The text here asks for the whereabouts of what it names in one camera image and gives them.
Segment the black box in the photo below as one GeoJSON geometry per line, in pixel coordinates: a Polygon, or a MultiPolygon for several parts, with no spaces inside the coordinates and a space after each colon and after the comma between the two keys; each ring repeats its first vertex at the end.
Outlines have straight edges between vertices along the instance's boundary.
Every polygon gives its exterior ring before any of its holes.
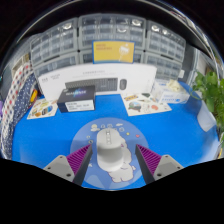
{"type": "Polygon", "coordinates": [[[62,113],[95,110],[95,86],[64,89],[57,104],[62,113]]]}

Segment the leaf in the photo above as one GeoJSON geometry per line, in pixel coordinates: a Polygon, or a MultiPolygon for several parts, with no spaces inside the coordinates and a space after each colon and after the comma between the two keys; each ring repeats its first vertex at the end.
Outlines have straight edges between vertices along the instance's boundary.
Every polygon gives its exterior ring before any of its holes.
{"type": "Polygon", "coordinates": [[[221,122],[221,129],[223,129],[224,128],[224,114],[221,116],[220,122],[221,122]]]}
{"type": "Polygon", "coordinates": [[[216,108],[218,114],[224,113],[224,104],[219,104],[216,108]]]}
{"type": "Polygon", "coordinates": [[[214,99],[212,99],[211,97],[208,97],[206,100],[206,105],[210,112],[214,112],[214,99]]]}
{"type": "Polygon", "coordinates": [[[221,79],[220,86],[221,86],[222,89],[224,89],[224,79],[221,79]]]}
{"type": "Polygon", "coordinates": [[[221,133],[224,132],[224,126],[223,126],[223,124],[221,124],[220,130],[221,130],[221,133]]]}
{"type": "Polygon", "coordinates": [[[216,119],[216,122],[217,122],[217,127],[220,127],[220,126],[221,126],[220,118],[217,118],[217,119],[216,119]]]}
{"type": "Polygon", "coordinates": [[[198,89],[199,91],[201,91],[202,94],[206,91],[205,87],[203,86],[200,86],[198,89]]]}
{"type": "Polygon", "coordinates": [[[212,86],[212,84],[210,82],[206,83],[205,87],[208,89],[212,86]]]}
{"type": "Polygon", "coordinates": [[[219,96],[219,89],[216,86],[210,86],[208,88],[209,96],[211,97],[218,97],[219,96]]]}
{"type": "Polygon", "coordinates": [[[206,80],[206,77],[205,76],[203,77],[202,82],[203,82],[204,85],[207,84],[207,80],[206,80]]]}
{"type": "Polygon", "coordinates": [[[224,103],[224,95],[220,95],[219,99],[220,99],[220,101],[222,101],[222,103],[224,103]]]}
{"type": "Polygon", "coordinates": [[[212,85],[217,85],[218,77],[215,72],[209,72],[206,74],[207,83],[211,83],[212,85]]]}
{"type": "Polygon", "coordinates": [[[194,85],[194,86],[192,87],[192,90],[193,90],[193,91],[198,90],[198,86],[197,86],[197,85],[194,85]]]}
{"type": "Polygon", "coordinates": [[[195,78],[195,82],[197,82],[198,80],[202,81],[202,79],[204,78],[204,76],[200,73],[200,72],[197,72],[197,76],[195,78]]]}
{"type": "Polygon", "coordinates": [[[205,90],[205,91],[202,93],[202,96],[203,96],[203,99],[206,99],[207,97],[209,97],[209,90],[205,90]]]}
{"type": "Polygon", "coordinates": [[[201,85],[203,84],[203,82],[202,82],[201,79],[196,80],[196,83],[197,83],[197,86],[198,86],[198,87],[201,86],[201,85]]]}

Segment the computer mouse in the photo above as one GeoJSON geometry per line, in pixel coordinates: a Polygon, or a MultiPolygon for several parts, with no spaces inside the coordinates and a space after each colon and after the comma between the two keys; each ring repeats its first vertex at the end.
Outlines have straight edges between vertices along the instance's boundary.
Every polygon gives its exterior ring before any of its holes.
{"type": "Polygon", "coordinates": [[[120,90],[125,90],[127,87],[127,80],[126,79],[121,79],[120,81],[120,90]]]}
{"type": "Polygon", "coordinates": [[[118,131],[105,128],[97,134],[97,163],[107,172],[118,170],[123,165],[122,139],[118,131]]]}

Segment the paper sheet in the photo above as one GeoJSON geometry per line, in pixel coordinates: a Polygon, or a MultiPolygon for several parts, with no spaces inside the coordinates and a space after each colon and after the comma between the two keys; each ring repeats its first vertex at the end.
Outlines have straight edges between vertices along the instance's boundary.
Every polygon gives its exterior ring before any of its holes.
{"type": "Polygon", "coordinates": [[[33,105],[27,119],[52,117],[55,115],[57,109],[57,100],[47,101],[46,99],[40,99],[33,105]]]}
{"type": "Polygon", "coordinates": [[[167,103],[156,103],[156,100],[151,94],[145,94],[145,95],[142,94],[121,95],[128,116],[154,114],[172,110],[167,103]]]}

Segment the blue tabletop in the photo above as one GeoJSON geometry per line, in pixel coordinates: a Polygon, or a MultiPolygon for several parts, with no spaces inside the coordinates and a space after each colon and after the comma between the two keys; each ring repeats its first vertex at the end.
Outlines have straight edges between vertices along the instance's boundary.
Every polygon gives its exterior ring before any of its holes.
{"type": "Polygon", "coordinates": [[[169,154],[184,167],[214,159],[219,145],[216,127],[204,132],[199,126],[200,100],[190,97],[186,104],[169,104],[172,111],[131,117],[120,95],[96,96],[95,103],[95,111],[58,109],[53,117],[33,120],[27,120],[29,110],[15,128],[12,160],[44,168],[58,155],[70,154],[73,138],[84,125],[107,117],[130,122],[151,150],[169,154]]]}

